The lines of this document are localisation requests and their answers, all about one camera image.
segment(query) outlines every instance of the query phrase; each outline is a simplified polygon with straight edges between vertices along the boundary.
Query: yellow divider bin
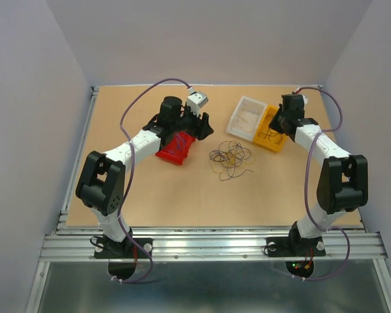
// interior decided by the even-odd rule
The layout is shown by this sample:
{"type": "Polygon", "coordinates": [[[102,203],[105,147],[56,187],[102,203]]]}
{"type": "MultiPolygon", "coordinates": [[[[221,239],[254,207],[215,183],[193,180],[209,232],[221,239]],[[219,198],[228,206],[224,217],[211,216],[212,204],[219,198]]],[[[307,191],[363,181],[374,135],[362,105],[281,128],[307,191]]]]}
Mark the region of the yellow divider bin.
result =
{"type": "Polygon", "coordinates": [[[278,108],[275,106],[267,106],[267,110],[262,116],[262,120],[253,137],[253,142],[272,151],[280,152],[288,137],[269,128],[269,123],[272,121],[272,118],[277,111],[278,108]]]}

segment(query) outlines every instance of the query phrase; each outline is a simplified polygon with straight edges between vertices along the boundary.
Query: gray wall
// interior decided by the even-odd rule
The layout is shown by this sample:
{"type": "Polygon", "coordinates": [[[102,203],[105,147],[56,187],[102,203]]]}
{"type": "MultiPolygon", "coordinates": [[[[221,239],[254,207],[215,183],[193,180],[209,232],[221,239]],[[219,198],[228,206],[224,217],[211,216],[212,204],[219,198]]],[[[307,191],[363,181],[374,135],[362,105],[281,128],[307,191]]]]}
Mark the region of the gray wall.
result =
{"type": "Polygon", "coordinates": [[[0,312],[24,312],[89,85],[44,0],[0,1],[0,312]]]}
{"type": "MultiPolygon", "coordinates": [[[[380,231],[391,273],[391,0],[374,0],[326,83],[345,113],[336,138],[369,162],[365,224],[380,231]]],[[[327,102],[329,115],[337,112],[327,102]]]]}
{"type": "Polygon", "coordinates": [[[323,83],[370,0],[47,0],[92,85],[323,83]]]}

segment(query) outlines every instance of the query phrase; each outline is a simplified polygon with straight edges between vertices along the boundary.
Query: plastic bin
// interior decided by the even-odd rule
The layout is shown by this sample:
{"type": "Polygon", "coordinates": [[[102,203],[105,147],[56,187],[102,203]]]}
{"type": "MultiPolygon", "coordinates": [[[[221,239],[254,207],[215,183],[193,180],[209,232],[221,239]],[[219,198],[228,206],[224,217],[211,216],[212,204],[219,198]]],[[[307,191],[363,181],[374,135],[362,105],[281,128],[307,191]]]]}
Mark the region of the plastic bin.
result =
{"type": "Polygon", "coordinates": [[[277,111],[278,108],[275,106],[267,107],[267,110],[262,117],[261,123],[256,130],[253,142],[275,152],[280,152],[284,147],[284,143],[288,137],[284,134],[276,132],[275,130],[269,129],[269,123],[272,121],[272,118],[277,111]]]}
{"type": "Polygon", "coordinates": [[[179,132],[166,147],[155,153],[155,155],[166,161],[182,165],[184,159],[188,156],[188,150],[191,144],[195,140],[194,137],[191,137],[187,133],[179,132]]]}
{"type": "Polygon", "coordinates": [[[230,118],[227,132],[252,142],[267,106],[243,96],[230,118]]]}

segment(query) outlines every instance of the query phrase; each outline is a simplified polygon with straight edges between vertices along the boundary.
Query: robotic arm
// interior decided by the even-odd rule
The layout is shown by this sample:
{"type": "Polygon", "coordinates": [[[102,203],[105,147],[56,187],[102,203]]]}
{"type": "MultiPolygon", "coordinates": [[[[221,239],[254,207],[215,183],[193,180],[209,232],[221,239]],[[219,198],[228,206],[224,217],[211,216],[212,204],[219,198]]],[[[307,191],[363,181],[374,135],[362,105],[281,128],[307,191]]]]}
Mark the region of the robotic arm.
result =
{"type": "MultiPolygon", "coordinates": [[[[186,105],[177,97],[166,97],[160,111],[139,133],[132,138],[135,151],[135,164],[147,156],[163,149],[178,132],[203,140],[213,133],[209,125],[209,115],[199,110],[209,100],[203,93],[189,89],[186,105]]],[[[104,153],[91,152],[86,160],[76,187],[76,196],[90,207],[103,229],[105,245],[119,253],[130,246],[118,219],[128,233],[130,227],[118,215],[124,194],[126,172],[130,170],[132,154],[130,142],[104,153]]]]}
{"type": "Polygon", "coordinates": [[[351,155],[322,134],[314,119],[304,118],[307,103],[301,94],[283,95],[283,102],[270,123],[270,128],[288,135],[295,143],[310,151],[315,137],[313,157],[322,166],[317,186],[317,203],[310,215],[295,222],[289,237],[283,240],[272,238],[275,246],[269,249],[269,256],[304,256],[310,249],[315,255],[325,255],[322,248],[322,230],[346,212],[368,202],[368,162],[362,155],[351,155]]]}

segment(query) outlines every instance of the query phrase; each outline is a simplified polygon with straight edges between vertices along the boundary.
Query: wooden table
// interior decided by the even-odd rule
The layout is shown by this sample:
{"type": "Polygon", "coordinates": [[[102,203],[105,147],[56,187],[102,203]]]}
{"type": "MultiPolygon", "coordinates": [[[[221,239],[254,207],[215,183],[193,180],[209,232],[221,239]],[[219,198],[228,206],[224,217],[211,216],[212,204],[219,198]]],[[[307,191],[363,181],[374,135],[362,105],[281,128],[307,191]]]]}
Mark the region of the wooden table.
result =
{"type": "MultiPolygon", "coordinates": [[[[104,152],[126,141],[119,129],[124,109],[146,86],[101,87],[89,126],[81,167],[93,150],[104,152]]],[[[196,141],[182,166],[150,156],[137,167],[123,215],[131,226],[290,226],[302,218],[304,173],[307,152],[287,140],[280,153],[273,153],[225,132],[229,118],[242,96],[278,106],[281,95],[295,87],[278,86],[196,86],[210,99],[203,108],[210,115],[214,134],[196,141]],[[254,162],[246,168],[254,173],[220,181],[214,173],[209,153],[225,140],[237,140],[252,150],[254,162]]],[[[306,115],[322,128],[330,123],[319,93],[307,91],[306,115]]],[[[134,136],[159,112],[165,96],[185,99],[183,86],[160,86],[146,94],[125,119],[127,131],[134,136]]],[[[310,203],[320,168],[313,162],[310,173],[310,203]]],[[[73,194],[67,226],[96,226],[97,219],[73,194]]],[[[340,225],[359,226],[358,211],[338,220],[340,225]]]]}

